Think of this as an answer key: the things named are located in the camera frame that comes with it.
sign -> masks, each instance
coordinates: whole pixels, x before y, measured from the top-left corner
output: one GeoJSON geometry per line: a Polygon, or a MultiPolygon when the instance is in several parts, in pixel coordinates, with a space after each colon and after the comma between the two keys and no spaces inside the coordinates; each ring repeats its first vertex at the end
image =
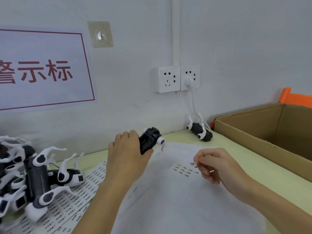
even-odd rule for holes
{"type": "Polygon", "coordinates": [[[95,101],[82,33],[0,29],[0,114],[95,101]]]}

white wall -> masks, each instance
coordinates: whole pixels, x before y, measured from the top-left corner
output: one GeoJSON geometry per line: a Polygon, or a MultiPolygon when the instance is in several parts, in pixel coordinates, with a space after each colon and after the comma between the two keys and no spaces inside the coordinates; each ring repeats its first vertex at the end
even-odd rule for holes
{"type": "MultiPolygon", "coordinates": [[[[286,86],[312,94],[310,9],[309,0],[181,0],[181,64],[201,64],[198,111],[212,118],[276,102],[286,86]]],[[[0,19],[86,33],[87,21],[109,21],[114,40],[87,41],[97,103],[0,115],[0,134],[68,148],[60,160],[106,149],[125,130],[186,126],[189,92],[154,92],[152,68],[171,64],[170,0],[1,0],[0,19]]]]}

open cardboard box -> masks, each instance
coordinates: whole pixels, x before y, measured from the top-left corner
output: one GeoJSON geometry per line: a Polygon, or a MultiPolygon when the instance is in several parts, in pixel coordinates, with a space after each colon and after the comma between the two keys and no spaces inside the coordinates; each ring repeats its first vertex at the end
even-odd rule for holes
{"type": "Polygon", "coordinates": [[[217,117],[214,130],[312,182],[312,108],[252,108],[217,117]]]}

forearm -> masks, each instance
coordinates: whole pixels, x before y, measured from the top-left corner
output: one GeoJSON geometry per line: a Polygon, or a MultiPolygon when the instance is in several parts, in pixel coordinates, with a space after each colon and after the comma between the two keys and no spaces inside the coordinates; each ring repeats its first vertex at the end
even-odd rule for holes
{"type": "Polygon", "coordinates": [[[255,182],[248,204],[281,234],[308,234],[312,231],[311,215],[258,182],[255,182]]]}
{"type": "Polygon", "coordinates": [[[129,187],[104,180],[73,234],[110,234],[119,206],[129,187]]]}

table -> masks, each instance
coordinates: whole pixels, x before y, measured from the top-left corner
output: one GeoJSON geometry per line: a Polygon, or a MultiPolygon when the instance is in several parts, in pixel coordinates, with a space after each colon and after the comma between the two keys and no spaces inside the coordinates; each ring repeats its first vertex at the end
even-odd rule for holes
{"type": "MultiPolygon", "coordinates": [[[[209,142],[197,139],[188,130],[166,134],[163,137],[167,142],[197,144],[226,149],[248,175],[312,215],[311,182],[229,140],[223,135],[216,132],[212,133],[213,138],[209,142]]],[[[97,164],[105,161],[107,153],[108,150],[103,150],[83,156],[78,161],[79,168],[84,174],[87,173],[97,164]]],[[[72,163],[73,159],[68,162],[68,167],[71,167],[72,163]]],[[[266,232],[270,234],[279,233],[268,221],[266,232]]]]}

